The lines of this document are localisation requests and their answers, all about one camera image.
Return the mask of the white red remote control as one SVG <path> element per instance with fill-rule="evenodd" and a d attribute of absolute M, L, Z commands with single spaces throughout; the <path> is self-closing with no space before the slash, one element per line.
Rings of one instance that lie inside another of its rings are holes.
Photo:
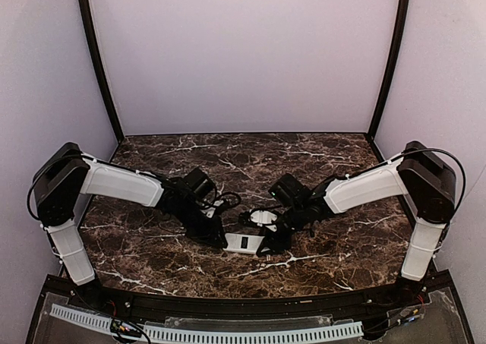
<path fill-rule="evenodd" d="M 226 233 L 226 239 L 229 245 L 224 250 L 239 254 L 255 255 L 257 247 L 260 243 L 260 238 L 258 235 Z"/>

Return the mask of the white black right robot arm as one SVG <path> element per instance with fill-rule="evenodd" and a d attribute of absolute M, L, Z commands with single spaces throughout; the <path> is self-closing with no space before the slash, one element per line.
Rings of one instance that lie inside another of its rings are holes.
<path fill-rule="evenodd" d="M 465 197 L 464 190 L 456 189 L 456 173 L 441 155 L 451 154 L 412 141 L 401 153 L 376 166 L 354 175 L 329 177 L 314 188 L 286 173 L 269 189 L 285 212 L 276 218 L 251 212 L 251 221 L 265 230 L 256 254 L 289 250 L 292 235 L 308 224 L 388 197 L 407 196 L 416 214 L 400 276 L 410 281 L 422 280 Z"/>

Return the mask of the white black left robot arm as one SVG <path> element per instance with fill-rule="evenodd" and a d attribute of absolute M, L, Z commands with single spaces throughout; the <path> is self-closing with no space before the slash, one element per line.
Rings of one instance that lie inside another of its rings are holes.
<path fill-rule="evenodd" d="M 227 248 L 221 217 L 227 204 L 207 199 L 215 189 L 215 183 L 199 167 L 182 177 L 167 177 L 106 162 L 68 142 L 33 175 L 26 205 L 73 284 L 86 286 L 97 276 L 74 221 L 80 197 L 113 202 L 117 207 L 125 204 L 158 210 L 179 221 L 189 239 Z"/>

